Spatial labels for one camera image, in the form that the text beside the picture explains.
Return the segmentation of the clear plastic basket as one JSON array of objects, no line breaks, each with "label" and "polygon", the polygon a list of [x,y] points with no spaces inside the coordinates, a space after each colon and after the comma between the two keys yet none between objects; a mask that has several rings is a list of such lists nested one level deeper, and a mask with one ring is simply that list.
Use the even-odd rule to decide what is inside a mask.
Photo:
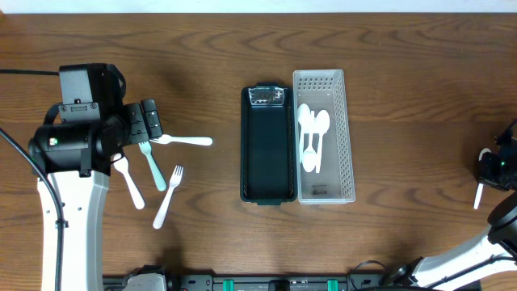
[{"label": "clear plastic basket", "polygon": [[[334,70],[296,70],[292,75],[295,105],[298,200],[303,205],[347,204],[355,201],[347,97],[344,72]],[[320,173],[306,172],[298,150],[300,125],[297,109],[306,103],[315,120],[321,110],[330,115],[330,128],[323,137]],[[313,148],[317,162],[318,132],[315,125]]]}]

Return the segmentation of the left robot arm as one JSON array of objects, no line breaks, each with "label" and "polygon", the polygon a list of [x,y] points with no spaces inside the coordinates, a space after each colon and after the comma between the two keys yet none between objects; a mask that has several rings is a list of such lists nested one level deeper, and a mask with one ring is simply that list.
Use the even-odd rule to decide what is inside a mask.
[{"label": "left robot arm", "polygon": [[153,99],[53,105],[29,142],[42,171],[43,290],[103,289],[103,210],[112,158],[162,135]]}]

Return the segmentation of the white spoon small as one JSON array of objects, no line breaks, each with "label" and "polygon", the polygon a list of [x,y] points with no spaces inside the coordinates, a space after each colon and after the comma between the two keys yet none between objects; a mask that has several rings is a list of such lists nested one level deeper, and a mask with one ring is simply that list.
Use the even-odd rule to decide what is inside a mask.
[{"label": "white spoon small", "polygon": [[305,143],[305,130],[310,117],[310,109],[306,103],[302,103],[297,109],[297,120],[300,125],[300,137],[298,150],[300,152],[300,162],[303,161],[304,143]]}]

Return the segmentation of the black plastic basket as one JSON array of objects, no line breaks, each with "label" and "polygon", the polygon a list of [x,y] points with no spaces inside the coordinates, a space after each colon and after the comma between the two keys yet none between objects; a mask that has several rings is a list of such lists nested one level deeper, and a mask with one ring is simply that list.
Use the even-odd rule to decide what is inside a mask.
[{"label": "black plastic basket", "polygon": [[297,198],[295,109],[292,89],[274,82],[241,93],[240,197],[277,206]]}]

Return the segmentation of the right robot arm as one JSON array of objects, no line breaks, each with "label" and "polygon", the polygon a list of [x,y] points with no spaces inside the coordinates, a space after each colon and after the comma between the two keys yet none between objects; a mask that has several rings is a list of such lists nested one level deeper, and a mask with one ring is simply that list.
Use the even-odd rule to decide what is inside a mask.
[{"label": "right robot arm", "polygon": [[[501,191],[516,190],[516,138],[496,139],[496,154],[483,150],[478,185]],[[500,202],[478,236],[442,254],[418,258],[387,274],[380,285],[455,290],[485,277],[516,270],[516,194]]]}]

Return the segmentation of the white spoon long diagonal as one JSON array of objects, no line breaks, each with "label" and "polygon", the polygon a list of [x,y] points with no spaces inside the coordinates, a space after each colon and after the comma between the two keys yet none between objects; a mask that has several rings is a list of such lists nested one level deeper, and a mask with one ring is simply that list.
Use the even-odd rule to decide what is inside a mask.
[{"label": "white spoon long diagonal", "polygon": [[327,110],[321,110],[317,114],[315,125],[318,132],[316,173],[319,174],[322,164],[323,137],[330,128],[330,115]]}]

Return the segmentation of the white fork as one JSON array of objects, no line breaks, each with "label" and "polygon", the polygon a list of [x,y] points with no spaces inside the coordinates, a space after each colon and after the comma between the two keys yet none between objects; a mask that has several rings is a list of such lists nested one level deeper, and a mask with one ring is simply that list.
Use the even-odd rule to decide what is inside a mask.
[{"label": "white fork", "polygon": [[162,228],[164,221],[166,220],[166,215],[168,212],[168,208],[170,206],[170,202],[172,200],[174,190],[180,185],[183,177],[183,167],[176,166],[174,168],[173,174],[169,180],[169,188],[166,192],[163,202],[160,205],[160,208],[157,212],[156,217],[153,220],[153,228],[155,230],[159,230]]}]

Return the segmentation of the white fork pointing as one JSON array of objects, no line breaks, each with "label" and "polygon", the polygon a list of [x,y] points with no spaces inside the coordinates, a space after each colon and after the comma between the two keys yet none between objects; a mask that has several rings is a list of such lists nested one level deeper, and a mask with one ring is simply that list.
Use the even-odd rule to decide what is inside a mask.
[{"label": "white fork pointing", "polygon": [[210,146],[213,143],[213,139],[210,137],[174,137],[168,134],[163,134],[160,137],[152,138],[151,141],[162,145],[176,142],[196,146]]}]

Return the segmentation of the white spoon bowl down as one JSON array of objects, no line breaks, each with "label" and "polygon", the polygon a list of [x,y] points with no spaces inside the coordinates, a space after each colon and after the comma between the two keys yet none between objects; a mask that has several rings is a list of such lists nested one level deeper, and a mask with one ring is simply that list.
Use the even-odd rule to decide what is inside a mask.
[{"label": "white spoon bowl down", "polygon": [[305,143],[302,166],[306,172],[311,172],[316,166],[316,151],[313,148],[313,135],[315,128],[314,111],[310,111],[310,117],[305,130]]}]

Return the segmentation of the mint green plastic fork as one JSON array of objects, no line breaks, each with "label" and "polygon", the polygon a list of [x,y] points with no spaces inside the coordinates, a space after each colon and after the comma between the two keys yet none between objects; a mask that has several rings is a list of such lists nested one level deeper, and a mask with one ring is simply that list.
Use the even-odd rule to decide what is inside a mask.
[{"label": "mint green plastic fork", "polygon": [[141,152],[143,153],[143,155],[146,157],[146,159],[148,161],[149,168],[151,170],[157,190],[160,192],[165,191],[167,188],[166,181],[165,181],[165,178],[163,177],[163,174],[162,174],[158,164],[156,163],[156,161],[153,157],[152,146],[150,145],[150,143],[148,141],[145,141],[145,142],[140,142],[139,147],[140,147]]}]

